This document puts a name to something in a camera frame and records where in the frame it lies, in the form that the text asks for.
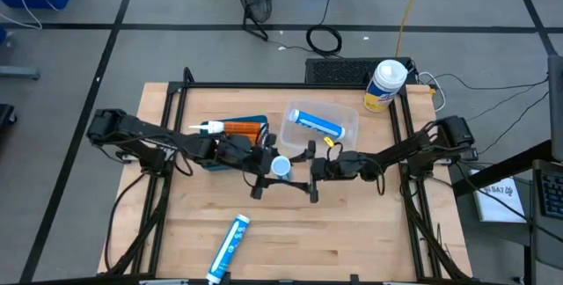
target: yellow cable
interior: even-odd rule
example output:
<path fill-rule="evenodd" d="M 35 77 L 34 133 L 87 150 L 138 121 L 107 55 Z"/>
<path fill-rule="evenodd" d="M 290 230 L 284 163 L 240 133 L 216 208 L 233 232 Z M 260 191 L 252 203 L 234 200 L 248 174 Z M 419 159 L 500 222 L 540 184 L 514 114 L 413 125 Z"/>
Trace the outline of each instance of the yellow cable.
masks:
<path fill-rule="evenodd" d="M 403 21 L 401 22 L 401 27 L 398 30 L 398 39 L 397 39 L 397 48 L 395 48 L 395 57 L 398 57 L 398 52 L 401 49 L 401 39 L 403 39 L 403 28 L 405 27 L 406 19 L 408 18 L 408 13 L 411 11 L 411 7 L 413 7 L 414 0 L 409 0 L 408 5 L 405 10 L 405 15 L 403 16 Z"/>

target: clear plastic container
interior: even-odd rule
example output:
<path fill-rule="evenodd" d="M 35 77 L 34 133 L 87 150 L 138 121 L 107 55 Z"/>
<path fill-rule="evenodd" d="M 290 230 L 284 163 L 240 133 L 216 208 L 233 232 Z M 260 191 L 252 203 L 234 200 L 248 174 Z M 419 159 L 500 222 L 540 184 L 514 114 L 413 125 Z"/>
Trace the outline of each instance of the clear plastic container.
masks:
<path fill-rule="evenodd" d="M 355 150 L 358 135 L 358 112 L 350 107 L 323 101 L 292 99 L 288 103 L 288 107 L 283 116 L 283 122 L 281 123 L 279 139 L 282 147 L 278 146 L 278 148 L 283 155 L 294 157 L 302 153 L 303 150 L 307 148 L 309 140 L 313 140 L 317 143 L 316 157 L 325 157 L 326 151 L 328 150 L 328 145 L 324 140 L 326 135 L 289 120 L 289 114 L 293 109 L 304 111 L 343 127 L 346 133 L 338 142 L 342 143 L 344 151 Z M 339 150 L 333 150 L 333 152 L 331 152 L 331 158 L 335 158 L 338 155 L 338 151 Z"/>

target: white caulk tube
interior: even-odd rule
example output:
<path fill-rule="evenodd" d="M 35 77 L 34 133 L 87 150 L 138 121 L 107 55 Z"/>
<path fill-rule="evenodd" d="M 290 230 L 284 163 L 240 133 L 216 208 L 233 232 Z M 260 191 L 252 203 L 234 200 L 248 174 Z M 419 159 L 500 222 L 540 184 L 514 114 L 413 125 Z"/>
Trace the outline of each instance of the white caulk tube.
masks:
<path fill-rule="evenodd" d="M 343 127 L 297 109 L 293 109 L 289 113 L 288 120 L 307 128 L 315 129 L 318 132 L 331 136 L 335 140 L 340 140 L 346 134 L 346 130 Z"/>
<path fill-rule="evenodd" d="M 221 282 L 223 275 L 229 268 L 230 261 L 237 250 L 238 244 L 240 244 L 245 234 L 249 222 L 250 219 L 246 216 L 237 215 L 237 217 L 235 217 L 227 236 L 219 247 L 219 252 L 213 259 L 208 275 L 205 277 L 208 279 L 209 285 Z"/>

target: caulk tube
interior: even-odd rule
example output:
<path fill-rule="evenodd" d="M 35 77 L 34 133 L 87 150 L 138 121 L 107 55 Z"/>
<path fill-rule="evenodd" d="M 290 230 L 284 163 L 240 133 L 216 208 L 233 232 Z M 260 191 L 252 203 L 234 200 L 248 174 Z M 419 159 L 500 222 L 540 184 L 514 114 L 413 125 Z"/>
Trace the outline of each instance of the caulk tube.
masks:
<path fill-rule="evenodd" d="M 289 113 L 288 120 L 306 126 L 307 128 L 315 129 L 318 132 L 331 136 L 335 140 L 340 140 L 344 137 L 344 134 L 346 134 L 346 130 L 343 127 L 297 109 L 293 109 L 291 113 Z"/>
<path fill-rule="evenodd" d="M 209 285 L 221 282 L 223 275 L 229 268 L 232 256 L 235 254 L 238 244 L 240 244 L 240 241 L 245 234 L 246 227 L 248 227 L 249 222 L 250 219 L 248 217 L 242 215 L 237 215 L 237 217 L 235 217 L 227 236 L 219 247 L 219 252 L 213 259 L 213 263 L 211 263 L 208 275 L 205 277 L 208 279 Z"/>

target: wooden tabletop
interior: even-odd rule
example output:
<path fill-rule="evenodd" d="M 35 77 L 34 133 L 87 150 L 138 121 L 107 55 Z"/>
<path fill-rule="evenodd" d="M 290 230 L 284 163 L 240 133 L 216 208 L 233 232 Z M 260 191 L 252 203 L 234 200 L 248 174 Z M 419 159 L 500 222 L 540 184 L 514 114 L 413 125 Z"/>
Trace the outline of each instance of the wooden tabletop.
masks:
<path fill-rule="evenodd" d="M 139 119 L 160 123 L 166 88 L 167 84 L 145 85 Z M 435 118 L 432 99 L 427 86 L 410 85 L 407 90 L 416 130 Z M 181 131 L 193 133 L 187 126 L 202 121 L 265 114 L 270 132 L 279 133 L 288 100 L 313 99 L 354 108 L 360 114 L 356 150 L 378 152 L 393 145 L 390 115 L 387 111 L 367 111 L 362 95 L 363 91 L 343 90 L 195 88 L 187 93 Z M 174 101 L 173 113 L 178 100 Z M 398 116 L 403 123 L 402 113 Z M 271 186 L 264 190 L 261 200 L 254 200 L 241 172 L 207 172 L 193 166 L 191 178 L 179 172 L 173 175 L 157 277 L 205 278 L 232 220 L 243 214 L 251 218 L 251 223 L 230 264 L 233 279 L 348 281 L 351 274 L 359 274 L 362 281 L 416 280 L 396 165 L 385 173 L 384 196 L 377 194 L 375 183 L 359 178 L 321 182 L 317 204 L 309 203 L 309 196 L 288 186 Z M 294 168 L 296 181 L 308 181 L 307 167 L 298 164 Z M 126 165 L 119 191 L 138 174 L 137 164 Z M 436 167 L 435 176 L 450 181 L 445 167 Z M 131 189 L 115 213 L 110 242 L 112 264 L 138 232 L 147 183 L 144 179 Z M 441 225 L 444 248 L 461 270 L 471 275 L 451 189 L 430 180 L 425 185 L 432 223 L 435 228 Z M 424 241 L 420 246 L 430 275 L 428 249 Z M 149 237 L 142 270 L 148 266 L 151 247 Z M 104 270 L 100 261 L 99 271 Z"/>

